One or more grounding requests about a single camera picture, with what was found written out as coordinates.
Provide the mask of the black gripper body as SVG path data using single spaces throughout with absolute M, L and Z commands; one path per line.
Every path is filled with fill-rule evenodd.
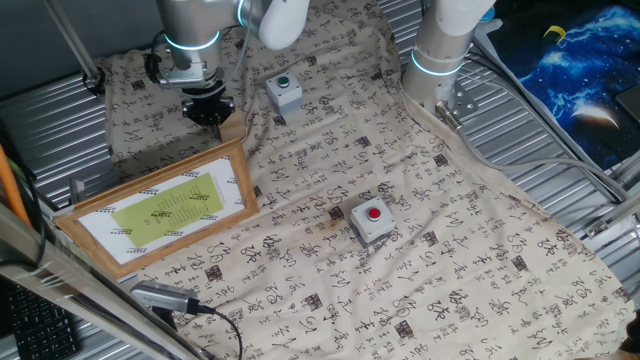
M 233 99 L 224 95 L 226 86 L 216 83 L 208 88 L 184 88 L 182 103 L 186 114 L 232 114 Z

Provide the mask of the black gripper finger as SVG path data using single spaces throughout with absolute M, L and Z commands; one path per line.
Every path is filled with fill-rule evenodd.
M 213 103 L 211 121 L 215 125 L 222 125 L 235 112 L 232 98 L 220 98 Z
M 210 124 L 210 118 L 209 116 L 203 112 L 201 109 L 197 108 L 197 107 L 189 107 L 189 106 L 185 106 L 183 108 L 183 116 L 190 119 L 191 121 L 193 121 L 194 123 L 198 124 L 198 125 L 209 125 Z

